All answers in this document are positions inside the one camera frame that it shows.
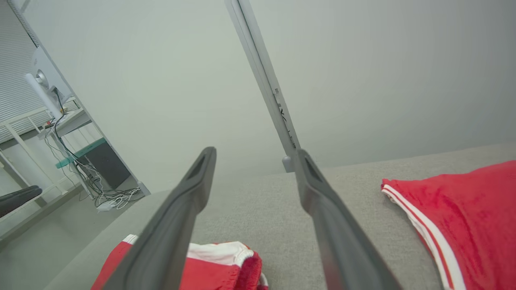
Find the white wall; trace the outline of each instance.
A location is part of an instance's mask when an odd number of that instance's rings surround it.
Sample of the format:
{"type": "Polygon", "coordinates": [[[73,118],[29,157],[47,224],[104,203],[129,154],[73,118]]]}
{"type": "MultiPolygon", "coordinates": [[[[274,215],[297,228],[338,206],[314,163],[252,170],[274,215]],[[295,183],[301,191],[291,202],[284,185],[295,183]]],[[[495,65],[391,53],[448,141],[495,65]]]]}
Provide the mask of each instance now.
{"type": "MultiPolygon", "coordinates": [[[[514,2],[251,3],[301,146],[321,166],[516,138],[514,2]]],[[[24,16],[151,190],[171,188],[209,145],[218,179],[283,171],[222,0],[32,0],[24,16]]]]}
{"type": "Polygon", "coordinates": [[[172,188],[207,146],[216,179],[284,172],[223,1],[32,0],[24,17],[151,191],[172,188]]]}
{"type": "Polygon", "coordinates": [[[516,138],[516,2],[251,0],[322,166],[516,138]]]}

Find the power adapter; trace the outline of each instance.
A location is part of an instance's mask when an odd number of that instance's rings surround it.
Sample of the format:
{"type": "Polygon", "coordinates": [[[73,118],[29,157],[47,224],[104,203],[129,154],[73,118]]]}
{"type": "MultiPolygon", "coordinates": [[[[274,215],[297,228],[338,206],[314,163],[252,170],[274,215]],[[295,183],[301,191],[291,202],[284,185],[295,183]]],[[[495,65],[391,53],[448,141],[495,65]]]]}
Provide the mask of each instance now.
{"type": "Polygon", "coordinates": [[[108,212],[115,206],[117,206],[117,203],[115,200],[106,201],[106,202],[102,203],[101,205],[97,206],[97,211],[108,212]]]}

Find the window blinds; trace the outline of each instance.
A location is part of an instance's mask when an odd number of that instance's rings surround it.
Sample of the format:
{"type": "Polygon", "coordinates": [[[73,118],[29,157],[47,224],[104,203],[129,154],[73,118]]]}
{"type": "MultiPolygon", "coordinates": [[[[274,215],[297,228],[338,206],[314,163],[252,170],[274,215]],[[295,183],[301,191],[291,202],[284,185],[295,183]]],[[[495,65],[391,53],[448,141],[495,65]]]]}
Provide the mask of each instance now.
{"type": "MultiPolygon", "coordinates": [[[[0,0],[0,122],[43,106],[39,97],[25,82],[30,73],[35,43],[5,0],[0,0]]],[[[49,120],[45,112],[31,117],[36,125],[49,120]]],[[[18,134],[34,127],[27,119],[11,124],[18,134]]],[[[11,139],[0,127],[0,143],[11,139]]]]}

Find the red cloth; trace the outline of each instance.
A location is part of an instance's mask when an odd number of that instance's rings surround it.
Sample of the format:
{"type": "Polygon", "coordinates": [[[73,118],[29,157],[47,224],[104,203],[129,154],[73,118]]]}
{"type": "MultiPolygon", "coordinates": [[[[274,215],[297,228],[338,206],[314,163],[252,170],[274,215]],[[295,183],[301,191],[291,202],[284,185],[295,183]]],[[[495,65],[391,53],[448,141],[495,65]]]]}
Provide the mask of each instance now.
{"type": "Polygon", "coordinates": [[[420,181],[383,180],[445,289],[516,289],[516,161],[420,181]]]}
{"type": "MultiPolygon", "coordinates": [[[[91,287],[100,290],[138,237],[127,236],[107,257],[91,287]]],[[[180,290],[267,290],[262,259],[246,245],[230,243],[190,244],[180,290]]]]}

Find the black chair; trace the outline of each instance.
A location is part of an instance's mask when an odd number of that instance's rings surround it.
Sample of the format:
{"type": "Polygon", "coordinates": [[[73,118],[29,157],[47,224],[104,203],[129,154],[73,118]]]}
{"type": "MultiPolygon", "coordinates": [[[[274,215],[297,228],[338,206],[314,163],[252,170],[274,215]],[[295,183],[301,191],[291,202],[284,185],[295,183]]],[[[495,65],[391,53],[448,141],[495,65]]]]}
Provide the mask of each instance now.
{"type": "Polygon", "coordinates": [[[17,209],[22,204],[35,198],[43,192],[37,185],[24,188],[0,197],[0,217],[17,209]]]}

